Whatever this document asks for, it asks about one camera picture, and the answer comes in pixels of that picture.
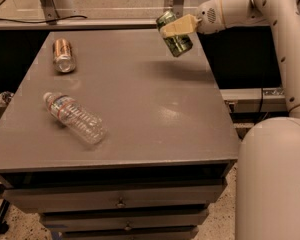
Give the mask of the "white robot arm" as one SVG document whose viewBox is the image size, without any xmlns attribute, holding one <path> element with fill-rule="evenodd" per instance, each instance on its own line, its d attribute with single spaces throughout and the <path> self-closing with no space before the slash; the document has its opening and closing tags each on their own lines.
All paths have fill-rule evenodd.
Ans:
<svg viewBox="0 0 300 240">
<path fill-rule="evenodd" d="M 296 0 L 210 0 L 162 27 L 162 37 L 267 22 L 285 117 L 253 126 L 241 142 L 236 173 L 235 240 L 300 240 L 300 12 Z"/>
</svg>

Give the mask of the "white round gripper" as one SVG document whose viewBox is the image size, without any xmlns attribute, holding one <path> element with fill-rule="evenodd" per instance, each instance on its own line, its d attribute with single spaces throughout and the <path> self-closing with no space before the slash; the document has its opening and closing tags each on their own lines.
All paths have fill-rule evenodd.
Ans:
<svg viewBox="0 0 300 240">
<path fill-rule="evenodd" d="M 187 35 L 195 32 L 213 34 L 225 30 L 221 0 L 209 0 L 200 4 L 196 16 L 187 14 L 163 26 L 159 32 L 163 38 Z"/>
</svg>

